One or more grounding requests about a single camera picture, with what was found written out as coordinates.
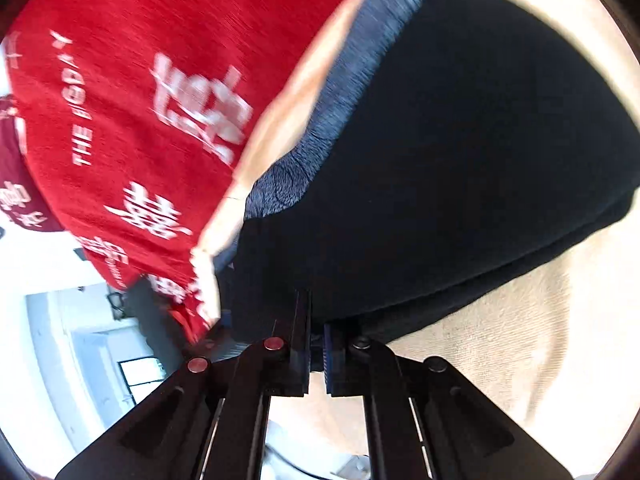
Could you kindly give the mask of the cream seat cushion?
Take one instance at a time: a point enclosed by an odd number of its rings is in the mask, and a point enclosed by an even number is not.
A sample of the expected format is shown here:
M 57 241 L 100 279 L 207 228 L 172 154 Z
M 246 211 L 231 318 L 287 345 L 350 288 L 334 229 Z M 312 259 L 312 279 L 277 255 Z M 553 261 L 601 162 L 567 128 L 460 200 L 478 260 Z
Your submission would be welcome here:
M 639 132 L 639 64 L 599 0 L 508 0 L 551 27 L 601 75 Z M 364 0 L 335 21 L 314 49 L 303 90 L 267 115 L 240 162 L 230 191 L 193 249 L 194 266 L 224 256 L 244 223 L 247 197 L 303 136 L 329 72 Z M 620 220 L 561 255 L 506 282 L 416 332 L 387 341 L 412 358 L 440 353 L 519 422 L 556 414 L 586 376 L 598 350 L 622 359 L 639 348 L 639 185 Z M 222 307 L 217 273 L 208 296 Z

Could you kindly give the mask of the dark red cloth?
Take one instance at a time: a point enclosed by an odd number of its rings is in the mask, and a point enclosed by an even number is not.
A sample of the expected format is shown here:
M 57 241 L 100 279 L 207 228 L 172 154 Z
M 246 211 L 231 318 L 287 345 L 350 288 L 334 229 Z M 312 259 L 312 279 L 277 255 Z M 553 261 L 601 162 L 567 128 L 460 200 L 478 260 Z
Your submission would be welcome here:
M 12 96 L 1 98 L 1 212 L 25 230 L 62 232 L 26 164 L 26 124 Z

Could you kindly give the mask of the red wedding sofa cover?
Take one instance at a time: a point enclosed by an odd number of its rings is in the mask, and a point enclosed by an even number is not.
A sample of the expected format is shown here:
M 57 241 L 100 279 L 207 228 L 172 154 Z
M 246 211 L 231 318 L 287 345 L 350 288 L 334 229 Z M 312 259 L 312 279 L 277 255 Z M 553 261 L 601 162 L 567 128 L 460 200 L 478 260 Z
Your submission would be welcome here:
M 26 164 L 108 284 L 149 276 L 188 341 L 191 263 L 264 114 L 357 0 L 1 0 Z

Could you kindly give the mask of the black pants with blue trim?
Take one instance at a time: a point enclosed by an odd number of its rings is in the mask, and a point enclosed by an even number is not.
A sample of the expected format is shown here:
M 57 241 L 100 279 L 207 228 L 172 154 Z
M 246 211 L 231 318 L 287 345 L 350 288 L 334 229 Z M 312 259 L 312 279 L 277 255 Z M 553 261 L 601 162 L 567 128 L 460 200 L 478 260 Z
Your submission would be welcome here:
M 364 0 L 307 128 L 216 261 L 233 337 L 292 318 L 382 341 L 620 220 L 639 133 L 601 75 L 508 0 Z

